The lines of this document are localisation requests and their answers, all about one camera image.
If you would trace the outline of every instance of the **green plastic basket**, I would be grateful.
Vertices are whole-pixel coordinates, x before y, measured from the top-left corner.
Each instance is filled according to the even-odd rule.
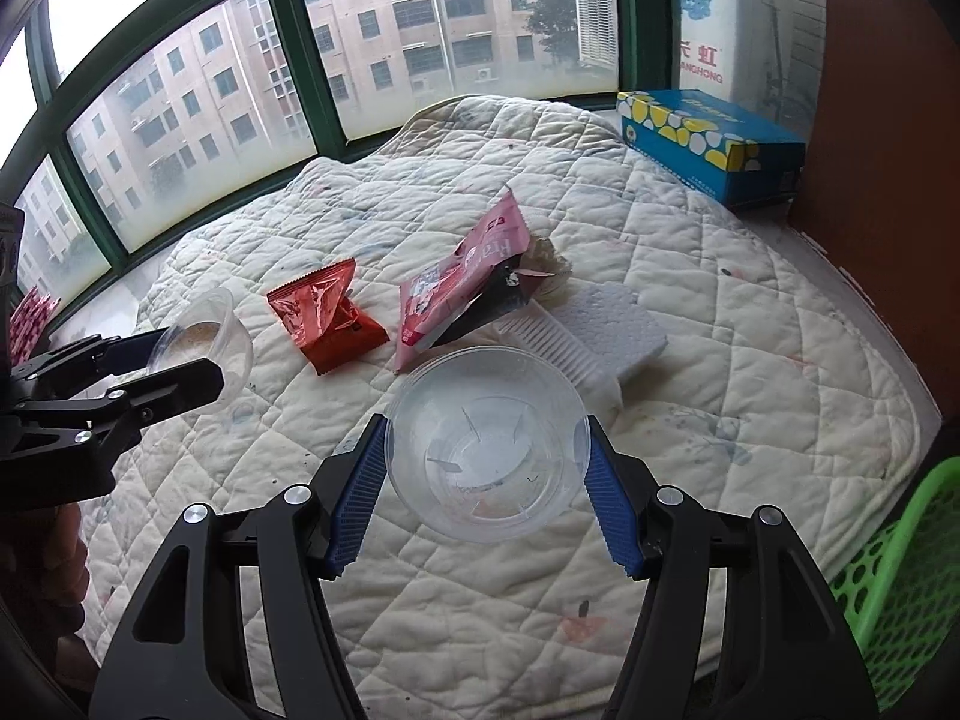
[[[960,611],[960,457],[936,466],[904,516],[832,582],[883,712],[912,685]]]

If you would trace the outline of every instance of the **bed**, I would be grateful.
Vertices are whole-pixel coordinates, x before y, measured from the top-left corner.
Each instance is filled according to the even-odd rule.
[[[624,388],[608,431],[619,451],[712,509],[782,507],[827,576],[867,541],[919,461],[913,405],[880,354],[789,262],[596,114],[464,98],[417,114],[352,165],[318,158],[176,246],[140,328],[224,286],[256,358],[227,410],[147,430],[115,466],[116,490],[83,504],[83,637],[98,659],[185,506],[256,507],[309,479],[402,382],[392,343],[318,377],[265,293],[353,256],[352,297],[393,337],[400,281],[453,250],[506,186],[574,279],[625,283],[667,332],[664,354]],[[484,341],[479,331],[459,346]],[[279,710],[246,572],[251,673],[261,706]],[[323,591],[371,718],[526,718],[606,702],[643,584],[611,562],[586,493],[534,535],[479,545],[421,525],[387,481],[359,559]],[[722,614],[715,572],[703,669]]]

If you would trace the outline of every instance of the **food wrapper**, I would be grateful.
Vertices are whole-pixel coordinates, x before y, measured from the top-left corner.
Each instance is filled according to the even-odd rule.
[[[520,266],[530,231],[511,191],[467,233],[453,254],[400,285],[395,368],[526,305],[552,274]]]
[[[347,297],[356,261],[313,271],[267,293],[267,302],[317,373],[390,341],[387,331]]]

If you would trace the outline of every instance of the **white foam block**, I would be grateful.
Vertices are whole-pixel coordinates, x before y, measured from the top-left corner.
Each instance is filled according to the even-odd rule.
[[[621,384],[666,346],[664,329],[623,284],[587,285],[563,305],[551,308],[550,314]]]

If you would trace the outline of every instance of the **metal screw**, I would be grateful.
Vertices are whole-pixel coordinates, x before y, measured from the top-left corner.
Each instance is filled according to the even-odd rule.
[[[773,506],[764,506],[760,510],[760,522],[764,525],[779,525],[784,521],[784,513]]]
[[[680,506],[683,503],[683,493],[677,488],[660,488],[656,491],[656,499],[664,506]]]
[[[310,488],[307,485],[295,485],[283,493],[283,500],[294,505],[306,503],[310,500]]]
[[[191,525],[200,522],[205,517],[206,507],[202,503],[195,503],[184,509],[184,522],[189,522]]]

